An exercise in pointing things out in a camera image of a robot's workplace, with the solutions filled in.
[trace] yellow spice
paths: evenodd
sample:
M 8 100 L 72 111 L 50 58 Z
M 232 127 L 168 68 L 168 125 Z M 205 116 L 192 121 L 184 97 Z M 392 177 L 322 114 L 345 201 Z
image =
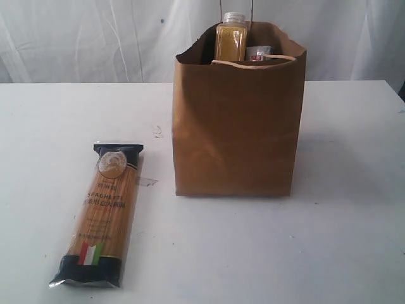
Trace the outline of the yellow spice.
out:
M 246 27 L 219 24 L 216 28 L 215 59 L 223 61 L 245 60 Z

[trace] table surface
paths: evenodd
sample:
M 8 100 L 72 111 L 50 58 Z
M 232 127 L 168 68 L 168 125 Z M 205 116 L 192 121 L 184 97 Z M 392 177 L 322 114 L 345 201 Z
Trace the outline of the table surface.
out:
M 405 302 L 405 105 L 384 81 L 306 83 L 282 199 L 176 197 L 171 98 L 172 84 L 0 85 L 0 303 Z M 96 140 L 144 143 L 157 183 L 139 188 L 121 289 L 49 289 Z

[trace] paper bag handle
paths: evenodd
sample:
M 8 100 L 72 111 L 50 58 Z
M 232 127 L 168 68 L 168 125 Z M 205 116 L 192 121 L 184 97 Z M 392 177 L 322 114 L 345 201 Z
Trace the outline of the paper bag handle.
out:
M 297 58 L 292 57 L 292 56 L 286 56 L 286 55 L 263 55 L 263 57 L 289 60 L 289 62 L 286 62 L 285 64 L 289 64 L 289 63 L 293 63 L 293 62 L 297 61 Z M 230 65 L 231 67 L 241 68 L 243 70 L 266 70 L 268 68 L 273 68 L 273 67 L 279 66 L 279 65 L 240 65 L 235 62 L 223 61 L 223 60 L 213 60 L 211 62 L 211 64 Z

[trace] white lid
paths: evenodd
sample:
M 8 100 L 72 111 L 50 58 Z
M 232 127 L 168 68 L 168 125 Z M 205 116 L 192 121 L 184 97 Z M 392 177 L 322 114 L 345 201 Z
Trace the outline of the white lid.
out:
M 223 16 L 223 21 L 224 22 L 239 22 L 239 23 L 245 23 L 245 15 L 242 13 L 236 13 L 234 11 L 225 13 Z

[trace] italian flag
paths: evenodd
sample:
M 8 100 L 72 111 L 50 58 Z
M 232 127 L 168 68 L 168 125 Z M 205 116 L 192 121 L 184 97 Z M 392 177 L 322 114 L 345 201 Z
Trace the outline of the italian flag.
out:
M 102 249 L 103 249 L 103 243 L 99 243 L 94 246 L 89 246 L 89 244 L 87 244 L 86 242 L 83 242 L 77 264 L 78 265 L 98 265 Z

